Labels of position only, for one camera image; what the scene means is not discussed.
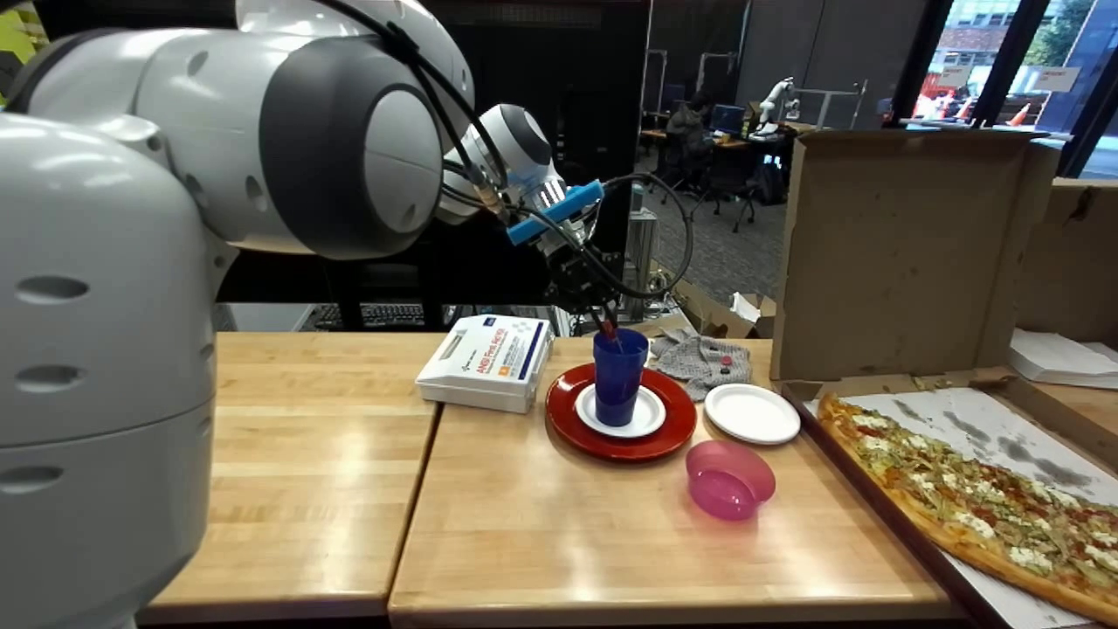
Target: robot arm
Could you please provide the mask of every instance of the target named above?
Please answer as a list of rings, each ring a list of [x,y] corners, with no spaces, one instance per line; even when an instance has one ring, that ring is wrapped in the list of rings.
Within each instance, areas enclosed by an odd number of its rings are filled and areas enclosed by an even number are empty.
[[[600,201],[529,112],[452,112],[470,72],[416,0],[346,7],[455,93],[342,10],[241,0],[241,32],[56,43],[0,112],[4,625],[124,625],[197,551],[222,247],[385,258],[494,209],[562,258],[544,227]]]
[[[781,78],[781,82],[771,84],[771,90],[760,102],[760,117],[758,117],[760,127],[781,120],[781,110],[786,110],[792,88],[796,88],[796,78]]]

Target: red plate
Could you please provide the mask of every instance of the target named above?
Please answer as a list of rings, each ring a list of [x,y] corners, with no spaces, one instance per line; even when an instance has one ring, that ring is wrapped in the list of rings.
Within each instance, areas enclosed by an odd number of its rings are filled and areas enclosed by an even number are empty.
[[[640,440],[612,440],[595,435],[574,409],[576,396],[595,383],[595,365],[562,372],[547,393],[547,425],[574,446],[607,459],[607,463],[653,463],[686,446],[694,435],[694,402],[692,396],[659,372],[641,372],[640,383],[665,402],[665,425]]]

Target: white plate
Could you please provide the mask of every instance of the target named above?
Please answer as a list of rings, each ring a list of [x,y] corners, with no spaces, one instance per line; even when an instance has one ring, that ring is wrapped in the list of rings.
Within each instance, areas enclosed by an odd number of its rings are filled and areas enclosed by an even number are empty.
[[[665,402],[651,393],[651,388],[640,388],[636,393],[636,402],[631,402],[631,420],[625,425],[607,425],[596,420],[595,414],[595,383],[587,383],[579,393],[579,400],[574,400],[574,409],[579,414],[579,420],[595,429],[595,435],[604,435],[604,436],[616,436],[616,440],[640,440],[640,436],[651,436],[665,425],[666,420],[666,409]]]
[[[718,383],[702,409],[722,435],[746,445],[791,445],[800,435],[796,409],[758,383]]]

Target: butcher block table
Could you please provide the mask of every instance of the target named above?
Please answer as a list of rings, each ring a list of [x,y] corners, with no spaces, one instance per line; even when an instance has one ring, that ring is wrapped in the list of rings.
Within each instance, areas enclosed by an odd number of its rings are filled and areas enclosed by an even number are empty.
[[[385,620],[441,334],[219,334],[211,533],[144,625]]]
[[[764,380],[771,341],[745,347]],[[544,393],[587,361],[587,339],[558,339],[532,417],[442,409],[386,602],[392,625],[956,620],[808,435],[760,450],[780,487],[750,526],[692,506],[680,450],[612,466],[552,436]],[[692,445],[713,435],[700,414]]]

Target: cardboard box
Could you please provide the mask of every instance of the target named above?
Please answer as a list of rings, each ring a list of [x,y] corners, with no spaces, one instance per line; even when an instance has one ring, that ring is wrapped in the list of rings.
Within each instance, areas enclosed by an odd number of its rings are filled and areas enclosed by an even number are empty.
[[[1013,290],[1019,327],[1118,347],[1118,185],[1055,177]],[[1118,470],[1118,393],[1041,383],[1037,423]]]
[[[1092,302],[1079,294],[1113,287],[1113,261],[1104,276],[1061,287],[1082,276],[1079,266],[1100,261],[1100,251],[1067,258],[1082,247],[1076,234],[1047,234],[1050,213],[1082,208],[1050,185],[1055,162],[1055,150],[1019,132],[802,132],[786,209],[771,380],[802,414],[822,393],[975,388],[1013,409],[1027,429],[1057,435],[1061,446],[1082,454],[1098,436],[1082,435],[1086,417],[1008,372],[1008,334],[1023,310],[1076,333],[1104,333],[1118,314],[1118,290]],[[1008,620],[1043,625],[1041,606],[989,594],[934,551],[825,429],[809,435],[962,609],[993,615],[989,606],[998,606],[994,615],[1007,620],[1008,606]]]
[[[1055,177],[1013,310],[1019,327],[1118,339],[1118,185]]]

